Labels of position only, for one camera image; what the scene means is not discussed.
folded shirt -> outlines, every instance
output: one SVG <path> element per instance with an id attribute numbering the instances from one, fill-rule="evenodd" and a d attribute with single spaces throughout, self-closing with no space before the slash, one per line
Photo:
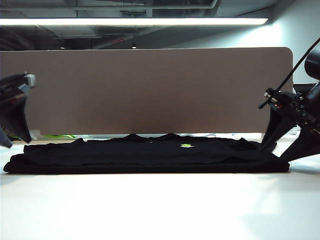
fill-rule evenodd
<path id="1" fill-rule="evenodd" d="M 3 170 L 15 174 L 274 173 L 289 163 L 244 138 L 130 134 L 109 140 L 26 145 Z"/>

ceiling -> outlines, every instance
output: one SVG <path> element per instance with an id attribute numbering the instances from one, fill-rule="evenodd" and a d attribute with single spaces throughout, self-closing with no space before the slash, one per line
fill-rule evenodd
<path id="1" fill-rule="evenodd" d="M 2 0 L 1 18 L 271 18 L 285 0 Z M 0 51 L 165 48 L 234 26 L 1 26 Z"/>

white table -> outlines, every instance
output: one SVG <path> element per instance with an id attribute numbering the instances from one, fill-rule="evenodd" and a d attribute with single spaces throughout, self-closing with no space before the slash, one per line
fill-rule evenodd
<path id="1" fill-rule="evenodd" d="M 4 173 L 22 151 L 0 148 L 1 240 L 320 239 L 319 155 L 279 174 Z"/>

ceiling light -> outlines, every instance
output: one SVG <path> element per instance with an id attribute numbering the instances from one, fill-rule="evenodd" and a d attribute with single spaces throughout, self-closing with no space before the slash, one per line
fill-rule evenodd
<path id="1" fill-rule="evenodd" d="M 191 25 L 262 25 L 267 18 L 1 18 L 0 26 L 191 26 Z"/>

green logo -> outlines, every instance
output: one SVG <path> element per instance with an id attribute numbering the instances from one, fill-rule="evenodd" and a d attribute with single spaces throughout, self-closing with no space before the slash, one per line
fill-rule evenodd
<path id="1" fill-rule="evenodd" d="M 195 147 L 195 146 L 192 146 L 191 144 L 181 144 L 180 145 L 180 147 L 182 147 L 182 148 L 193 148 L 193 147 Z"/>

